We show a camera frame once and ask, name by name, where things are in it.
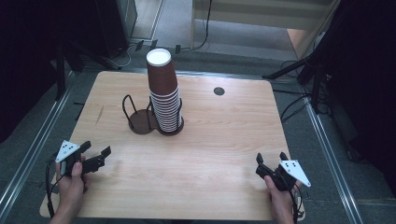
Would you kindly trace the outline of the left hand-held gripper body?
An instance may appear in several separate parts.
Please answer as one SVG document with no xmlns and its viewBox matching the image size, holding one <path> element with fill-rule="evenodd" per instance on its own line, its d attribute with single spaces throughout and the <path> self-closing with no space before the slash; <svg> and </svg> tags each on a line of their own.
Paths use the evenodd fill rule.
<svg viewBox="0 0 396 224">
<path fill-rule="evenodd" d="M 60 175 L 61 176 L 70 176 L 72 174 L 72 170 L 74 164 L 81 159 L 80 146 L 78 144 L 63 141 L 62 145 L 59 149 L 58 155 L 55 159 L 57 163 L 61 164 Z M 87 173 L 94 173 L 99 170 L 100 167 L 105 165 L 105 158 L 100 155 L 95 156 L 93 158 L 87 159 L 82 162 L 82 175 Z"/>
</svg>

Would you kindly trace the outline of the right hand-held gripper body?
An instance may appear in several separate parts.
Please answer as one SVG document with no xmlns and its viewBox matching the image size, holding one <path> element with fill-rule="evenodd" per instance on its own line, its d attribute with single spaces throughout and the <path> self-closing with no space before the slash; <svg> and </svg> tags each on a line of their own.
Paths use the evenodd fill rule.
<svg viewBox="0 0 396 224">
<path fill-rule="evenodd" d="M 298 161 L 280 161 L 275 170 L 270 169 L 261 160 L 257 160 L 257 163 L 256 174 L 261 178 L 270 176 L 279 191 L 291 190 L 297 181 L 311 187 L 311 182 Z"/>
</svg>

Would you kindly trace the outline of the black wire cup holder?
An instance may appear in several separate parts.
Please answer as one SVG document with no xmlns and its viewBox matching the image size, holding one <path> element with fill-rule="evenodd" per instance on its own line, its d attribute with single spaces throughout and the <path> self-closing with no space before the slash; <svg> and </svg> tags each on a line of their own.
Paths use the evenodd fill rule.
<svg viewBox="0 0 396 224">
<path fill-rule="evenodd" d="M 126 100 L 129 100 L 134 112 L 129 115 L 126 110 Z M 145 109 L 137 110 L 134 105 L 134 100 L 130 94 L 127 94 L 122 99 L 122 111 L 127 118 L 129 128 L 137 134 L 147 134 L 157 130 L 160 134 L 172 136 L 179 134 L 184 128 L 184 119 L 181 116 L 181 107 L 177 110 L 177 124 L 173 131 L 166 131 L 160 127 L 154 112 L 152 100 L 149 100 L 148 106 Z"/>
</svg>

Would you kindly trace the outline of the stack of brown paper cups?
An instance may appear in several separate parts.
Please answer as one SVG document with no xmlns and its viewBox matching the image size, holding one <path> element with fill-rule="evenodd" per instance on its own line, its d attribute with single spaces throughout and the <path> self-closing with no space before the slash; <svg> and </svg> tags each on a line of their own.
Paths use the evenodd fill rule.
<svg viewBox="0 0 396 224">
<path fill-rule="evenodd" d="M 148 86 L 155 118 L 163 134 L 176 134 L 183 126 L 181 99 L 172 55 L 167 49 L 147 54 Z"/>
</svg>

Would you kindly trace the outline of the person's right hand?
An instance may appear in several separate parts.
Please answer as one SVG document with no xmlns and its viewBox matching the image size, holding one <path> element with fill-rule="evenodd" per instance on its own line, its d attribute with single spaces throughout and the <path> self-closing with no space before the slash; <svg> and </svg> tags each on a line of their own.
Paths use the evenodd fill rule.
<svg viewBox="0 0 396 224">
<path fill-rule="evenodd" d="M 272 205 L 272 216 L 273 215 L 292 215 L 293 201 L 292 198 L 295 196 L 298 188 L 301 186 L 299 181 L 291 191 L 279 191 L 273 181 L 273 179 L 266 175 L 264 177 L 264 182 L 267 186 L 268 193 L 271 199 Z"/>
</svg>

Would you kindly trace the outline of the person's left hand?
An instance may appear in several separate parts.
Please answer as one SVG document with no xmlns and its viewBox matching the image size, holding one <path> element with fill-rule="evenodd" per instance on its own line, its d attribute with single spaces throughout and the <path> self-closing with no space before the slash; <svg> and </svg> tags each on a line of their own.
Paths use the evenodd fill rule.
<svg viewBox="0 0 396 224">
<path fill-rule="evenodd" d="M 82 175 L 82 162 L 86 160 L 82 156 L 80 161 L 74 164 L 70 176 L 61 176 L 61 164 L 56 164 L 56 178 L 60 192 L 60 205 L 82 205 L 84 192 L 89 188 L 91 179 L 88 175 Z"/>
</svg>

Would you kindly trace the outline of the black metal stand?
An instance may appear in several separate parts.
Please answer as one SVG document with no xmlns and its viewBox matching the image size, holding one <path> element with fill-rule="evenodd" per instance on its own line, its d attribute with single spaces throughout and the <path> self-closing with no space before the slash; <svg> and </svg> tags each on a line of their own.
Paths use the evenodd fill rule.
<svg viewBox="0 0 396 224">
<path fill-rule="evenodd" d="M 262 76 L 263 79 L 276 79 L 286 75 L 287 73 L 297 70 L 302 67 L 302 71 L 297 76 L 297 81 L 300 85 L 306 85 L 310 80 L 313 80 L 312 91 L 311 91 L 311 105 L 314 111 L 319 113 L 319 90 L 321 80 L 325 77 L 324 67 L 321 63 L 319 56 L 315 56 L 313 53 L 306 56 L 305 58 L 280 69 L 279 71 L 271 74 Z"/>
</svg>

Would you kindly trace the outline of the dark cabinet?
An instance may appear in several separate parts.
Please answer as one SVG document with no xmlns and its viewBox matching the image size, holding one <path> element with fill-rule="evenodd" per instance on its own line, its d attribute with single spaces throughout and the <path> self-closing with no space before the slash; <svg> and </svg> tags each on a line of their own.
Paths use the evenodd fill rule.
<svg viewBox="0 0 396 224">
<path fill-rule="evenodd" d="M 105 56 L 114 58 L 130 45 L 137 20 L 135 0 L 95 0 Z"/>
</svg>

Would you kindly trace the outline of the white shelf unit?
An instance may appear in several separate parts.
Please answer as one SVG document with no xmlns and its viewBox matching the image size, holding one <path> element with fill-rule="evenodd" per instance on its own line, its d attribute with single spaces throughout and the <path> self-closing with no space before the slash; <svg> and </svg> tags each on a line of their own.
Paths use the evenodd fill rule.
<svg viewBox="0 0 396 224">
<path fill-rule="evenodd" d="M 332 21 L 341 0 L 191 0 L 191 43 L 194 22 L 212 21 L 286 28 L 298 59 L 308 55 L 321 32 Z"/>
</svg>

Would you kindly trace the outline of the metal floor rail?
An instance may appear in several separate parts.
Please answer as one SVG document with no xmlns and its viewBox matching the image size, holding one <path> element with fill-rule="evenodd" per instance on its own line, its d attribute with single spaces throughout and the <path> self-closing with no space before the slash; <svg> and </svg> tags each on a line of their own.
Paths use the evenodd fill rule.
<svg viewBox="0 0 396 224">
<path fill-rule="evenodd" d="M 320 147 L 323 151 L 325 161 L 330 169 L 334 185 L 339 194 L 341 203 L 346 211 L 346 216 L 350 224 L 364 224 L 361 212 L 357 206 L 354 195 L 347 183 L 338 160 L 332 150 L 332 144 L 325 132 L 319 115 L 317 115 L 312 105 L 307 107 L 307 113 L 316 132 Z"/>
<path fill-rule="evenodd" d="M 73 86 L 76 79 L 75 72 L 69 72 L 66 76 L 66 84 L 67 87 L 65 89 L 65 93 L 60 97 L 59 100 L 55 101 L 49 111 L 49 114 L 46 116 L 46 119 L 43 121 L 38 133 L 35 136 L 35 139 L 28 147 L 27 152 L 25 153 L 21 164 L 19 165 L 15 175 L 12 177 L 10 182 L 7 184 L 6 189 L 3 191 L 0 197 L 0 220 L 5 219 L 7 214 L 11 210 L 13 204 L 18 198 L 19 193 L 21 192 L 22 186 L 24 185 L 28 175 L 30 174 L 38 155 L 40 154 L 45 142 L 47 141 L 48 136 L 50 135 L 54 124 L 59 118 L 65 103 L 68 100 L 70 95 L 71 87 Z"/>
</svg>

